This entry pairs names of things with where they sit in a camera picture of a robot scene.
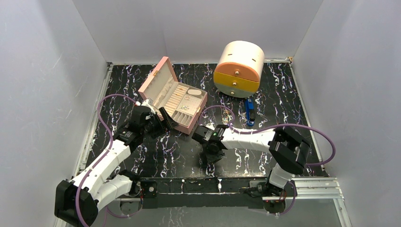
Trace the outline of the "pink jewelry box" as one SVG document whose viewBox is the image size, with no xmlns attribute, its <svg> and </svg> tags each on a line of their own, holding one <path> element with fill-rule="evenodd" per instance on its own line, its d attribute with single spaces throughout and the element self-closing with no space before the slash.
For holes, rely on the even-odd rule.
<svg viewBox="0 0 401 227">
<path fill-rule="evenodd" d="M 202 95 L 188 95 L 188 89 L 201 90 Z M 149 73 L 139 88 L 139 93 L 144 102 L 154 110 L 164 107 L 173 120 L 179 123 L 176 129 L 187 135 L 193 130 L 208 99 L 205 90 L 178 81 L 167 56 Z"/>
</svg>

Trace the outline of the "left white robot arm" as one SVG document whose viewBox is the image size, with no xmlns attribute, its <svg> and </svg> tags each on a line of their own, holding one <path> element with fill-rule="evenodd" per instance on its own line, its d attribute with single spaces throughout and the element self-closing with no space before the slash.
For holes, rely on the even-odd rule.
<svg viewBox="0 0 401 227">
<path fill-rule="evenodd" d="M 131 117 L 111 136 L 99 157 L 82 173 L 56 187 L 54 214 L 74 227 L 89 227 L 98 212 L 121 195 L 139 195 L 139 176 L 123 171 L 109 179 L 114 169 L 143 143 L 178 127 L 165 108 L 156 109 L 148 101 L 133 108 Z"/>
</svg>

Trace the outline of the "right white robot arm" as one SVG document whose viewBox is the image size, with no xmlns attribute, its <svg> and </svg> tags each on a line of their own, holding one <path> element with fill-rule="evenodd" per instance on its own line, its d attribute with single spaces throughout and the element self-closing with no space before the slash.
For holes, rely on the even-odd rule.
<svg viewBox="0 0 401 227">
<path fill-rule="evenodd" d="M 258 132 L 240 130 L 218 125 L 211 129 L 203 125 L 196 127 L 192 139 L 200 143 L 209 164 L 214 164 L 229 149 L 251 149 L 272 155 L 276 165 L 265 183 L 251 183 L 243 192 L 252 197 L 279 196 L 295 175 L 304 172 L 311 149 L 311 142 L 290 126 Z"/>
</svg>

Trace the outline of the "white oval pad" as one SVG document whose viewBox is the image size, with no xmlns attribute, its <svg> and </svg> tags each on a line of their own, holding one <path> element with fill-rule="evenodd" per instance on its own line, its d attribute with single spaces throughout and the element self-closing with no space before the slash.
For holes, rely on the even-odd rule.
<svg viewBox="0 0 401 227">
<path fill-rule="evenodd" d="M 188 89 L 187 90 L 187 94 L 191 95 L 191 96 L 201 96 L 202 95 L 202 91 L 198 90 L 198 89 Z"/>
</svg>

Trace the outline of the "blue stapler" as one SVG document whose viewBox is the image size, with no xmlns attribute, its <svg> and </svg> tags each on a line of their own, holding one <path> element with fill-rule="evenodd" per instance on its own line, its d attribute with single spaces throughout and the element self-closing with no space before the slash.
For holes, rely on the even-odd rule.
<svg viewBox="0 0 401 227">
<path fill-rule="evenodd" d="M 246 123 L 248 126 L 254 126 L 255 122 L 255 110 L 253 106 L 253 100 L 248 98 L 245 102 L 245 110 L 246 110 Z"/>
</svg>

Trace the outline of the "round three-drawer organizer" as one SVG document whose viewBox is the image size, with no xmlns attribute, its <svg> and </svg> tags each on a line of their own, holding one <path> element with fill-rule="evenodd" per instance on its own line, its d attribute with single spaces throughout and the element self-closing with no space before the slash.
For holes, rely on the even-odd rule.
<svg viewBox="0 0 401 227">
<path fill-rule="evenodd" d="M 248 98 L 260 86 L 265 54 L 248 41 L 228 43 L 213 73 L 215 87 L 222 93 Z"/>
</svg>

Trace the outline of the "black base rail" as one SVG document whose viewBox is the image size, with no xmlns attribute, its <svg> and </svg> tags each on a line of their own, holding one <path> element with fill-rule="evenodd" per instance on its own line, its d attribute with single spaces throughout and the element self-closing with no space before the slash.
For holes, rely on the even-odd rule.
<svg viewBox="0 0 401 227">
<path fill-rule="evenodd" d="M 143 178 L 144 208 L 245 207 L 285 210 L 297 196 L 294 181 L 284 189 L 267 189 L 264 177 Z"/>
</svg>

